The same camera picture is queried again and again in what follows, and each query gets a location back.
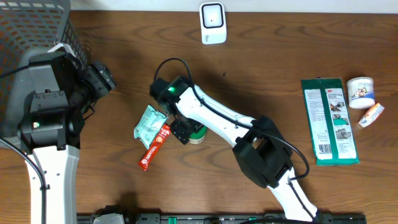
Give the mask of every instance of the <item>green light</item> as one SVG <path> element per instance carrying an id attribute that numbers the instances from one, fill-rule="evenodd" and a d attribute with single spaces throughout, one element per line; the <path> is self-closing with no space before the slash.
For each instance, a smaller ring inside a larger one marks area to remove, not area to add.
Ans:
<path id="1" fill-rule="evenodd" d="M 168 91 L 174 92 L 174 91 L 175 91 L 175 88 L 171 86 L 171 87 L 168 89 Z"/>

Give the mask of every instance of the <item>plastic bin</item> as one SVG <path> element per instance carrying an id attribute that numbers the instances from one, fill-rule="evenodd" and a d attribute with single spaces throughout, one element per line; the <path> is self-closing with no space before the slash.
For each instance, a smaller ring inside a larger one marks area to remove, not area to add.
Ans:
<path id="1" fill-rule="evenodd" d="M 30 57 L 60 42 L 69 44 L 85 66 L 87 56 L 69 12 L 69 0 L 0 0 L 0 74 L 27 65 Z M 17 146 L 17 126 L 29 112 L 33 91 L 28 70 L 0 79 L 0 136 Z"/>

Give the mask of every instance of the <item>barcode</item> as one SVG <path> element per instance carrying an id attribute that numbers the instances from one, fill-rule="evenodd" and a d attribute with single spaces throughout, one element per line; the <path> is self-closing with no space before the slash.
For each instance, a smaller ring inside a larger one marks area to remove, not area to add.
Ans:
<path id="1" fill-rule="evenodd" d="M 319 154 L 331 154 L 331 147 L 329 144 L 319 145 Z"/>

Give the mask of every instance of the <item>white wall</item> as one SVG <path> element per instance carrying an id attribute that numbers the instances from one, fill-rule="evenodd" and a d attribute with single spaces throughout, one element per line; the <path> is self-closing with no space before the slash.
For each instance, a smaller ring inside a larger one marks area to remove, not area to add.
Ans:
<path id="1" fill-rule="evenodd" d="M 203 0 L 71 0 L 74 10 L 198 11 Z M 398 13 L 398 0 L 221 0 L 229 12 Z"/>

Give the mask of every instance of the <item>white rectangular device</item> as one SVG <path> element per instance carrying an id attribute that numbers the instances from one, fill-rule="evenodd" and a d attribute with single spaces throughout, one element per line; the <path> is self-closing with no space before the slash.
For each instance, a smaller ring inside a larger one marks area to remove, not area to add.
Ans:
<path id="1" fill-rule="evenodd" d="M 200 5 L 201 41 L 203 44 L 220 44 L 226 40 L 225 8 L 221 2 Z"/>

